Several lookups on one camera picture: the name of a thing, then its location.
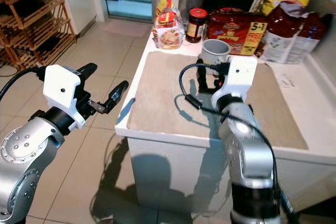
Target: jar lid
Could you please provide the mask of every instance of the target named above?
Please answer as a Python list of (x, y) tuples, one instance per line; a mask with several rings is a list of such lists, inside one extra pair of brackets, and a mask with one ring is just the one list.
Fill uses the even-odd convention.
[(190, 15), (196, 18), (205, 18), (208, 15), (208, 12), (201, 8), (194, 8), (190, 10)]

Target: plastic bag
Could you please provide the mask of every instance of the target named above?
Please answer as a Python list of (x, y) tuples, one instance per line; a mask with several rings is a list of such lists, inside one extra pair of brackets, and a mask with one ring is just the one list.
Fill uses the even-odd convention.
[(184, 27), (180, 12), (172, 0), (160, 0), (157, 4), (152, 31), (157, 48), (175, 49), (181, 46)]

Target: kitchen counter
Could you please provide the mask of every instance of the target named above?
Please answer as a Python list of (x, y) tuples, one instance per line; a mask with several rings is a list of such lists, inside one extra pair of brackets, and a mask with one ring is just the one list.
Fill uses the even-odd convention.
[[(135, 145), (135, 143), (140, 143), (142, 140), (174, 144), (183, 143), (186, 137), (193, 137), (128, 129), (130, 109), (135, 102), (137, 87), (148, 53), (162, 51), (168, 54), (195, 56), (196, 58), (201, 49), (201, 42), (191, 44), (187, 41), (184, 41), (179, 49), (157, 49), (153, 35), (150, 35), (120, 112), (118, 124), (115, 127), (118, 135), (126, 136), (129, 139), (131, 157), (137, 154), (137, 151), (132, 148), (139, 148), (139, 145)], [(289, 86), (281, 84), (280, 89), (308, 145), (308, 150), (274, 147), (277, 163), (280, 167), (280, 183), (290, 200), (294, 201), (293, 205), (296, 210), (301, 210), (336, 195), (336, 105), (334, 103), (336, 99), (330, 97), (329, 94), (326, 95), (320, 82), (311, 73), (311, 68), (307, 67), (313, 64), (312, 61), (312, 58), (308, 58), (306, 64), (301, 65), (281, 65), (268, 62), (279, 83), (284, 80), (290, 80), (292, 83)], [(211, 145), (208, 138), (195, 137), (193, 141), (204, 148), (210, 148)], [(134, 167), (133, 171), (138, 186), (138, 172), (134, 170)], [(174, 178), (172, 175), (171, 185), (176, 179), (177, 177)]]

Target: red packaging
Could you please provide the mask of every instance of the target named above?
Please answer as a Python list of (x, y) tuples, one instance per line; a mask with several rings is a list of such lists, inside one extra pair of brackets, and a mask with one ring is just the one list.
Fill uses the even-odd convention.
[(207, 38), (220, 39), (231, 47), (231, 55), (253, 55), (267, 22), (264, 16), (222, 8), (210, 13)]

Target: wooden shoe rack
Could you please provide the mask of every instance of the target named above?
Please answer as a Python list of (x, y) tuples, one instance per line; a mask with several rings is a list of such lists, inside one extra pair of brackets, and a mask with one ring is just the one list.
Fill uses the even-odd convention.
[(20, 0), (3, 1), (12, 15), (0, 16), (0, 67), (46, 66), (76, 42), (64, 0), (44, 0), (42, 7), (26, 17), (19, 16), (15, 8)]

